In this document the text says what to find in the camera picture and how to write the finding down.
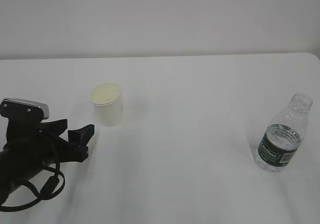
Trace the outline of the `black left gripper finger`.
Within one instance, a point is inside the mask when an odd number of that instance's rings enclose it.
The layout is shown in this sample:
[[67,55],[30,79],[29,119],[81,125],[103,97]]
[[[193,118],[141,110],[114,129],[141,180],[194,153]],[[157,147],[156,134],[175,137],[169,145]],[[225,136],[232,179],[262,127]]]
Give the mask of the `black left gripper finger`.
[[60,136],[63,134],[68,128],[68,120],[60,119],[51,122],[41,122],[37,125],[37,130],[50,133],[54,136]]
[[80,129],[68,130],[68,142],[77,147],[84,148],[95,134],[95,126],[88,124]]

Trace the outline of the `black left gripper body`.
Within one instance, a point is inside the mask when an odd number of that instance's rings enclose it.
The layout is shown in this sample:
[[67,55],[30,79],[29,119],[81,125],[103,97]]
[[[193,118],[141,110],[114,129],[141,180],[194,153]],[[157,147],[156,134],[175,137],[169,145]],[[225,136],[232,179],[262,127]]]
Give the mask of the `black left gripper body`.
[[88,158],[88,146],[78,148],[61,135],[37,130],[42,121],[8,119],[4,165],[6,167],[42,167],[55,162],[82,163]]

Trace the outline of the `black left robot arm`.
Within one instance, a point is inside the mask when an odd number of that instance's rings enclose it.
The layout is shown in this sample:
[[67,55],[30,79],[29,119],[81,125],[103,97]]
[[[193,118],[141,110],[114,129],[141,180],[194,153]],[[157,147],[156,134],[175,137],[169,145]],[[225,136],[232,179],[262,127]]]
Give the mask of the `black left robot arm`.
[[89,156],[88,143],[95,134],[93,124],[69,130],[66,119],[26,124],[8,123],[7,143],[0,152],[0,202],[23,183],[56,164],[54,176],[60,164],[82,163]]

